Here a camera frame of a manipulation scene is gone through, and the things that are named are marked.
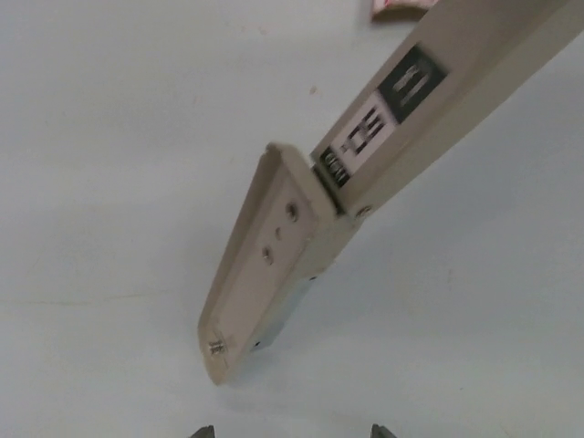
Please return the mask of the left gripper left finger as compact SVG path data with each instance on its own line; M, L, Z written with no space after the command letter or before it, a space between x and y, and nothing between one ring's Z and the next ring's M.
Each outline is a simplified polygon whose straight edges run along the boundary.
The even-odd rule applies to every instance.
M212 424L205 425L190 435L190 438L214 438L215 429Z

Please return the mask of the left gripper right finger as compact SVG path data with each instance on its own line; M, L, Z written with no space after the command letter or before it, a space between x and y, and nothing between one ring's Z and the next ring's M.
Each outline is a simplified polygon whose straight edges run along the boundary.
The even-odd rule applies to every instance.
M370 438L397 438L397 436L386 426L374 423L370 429Z

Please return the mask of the beige black stapler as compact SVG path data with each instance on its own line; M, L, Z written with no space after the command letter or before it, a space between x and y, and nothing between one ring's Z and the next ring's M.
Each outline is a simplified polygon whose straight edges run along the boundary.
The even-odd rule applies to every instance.
M211 382L270 345L364 220L582 30L580 1L440 1L308 156L267 144L197 325Z

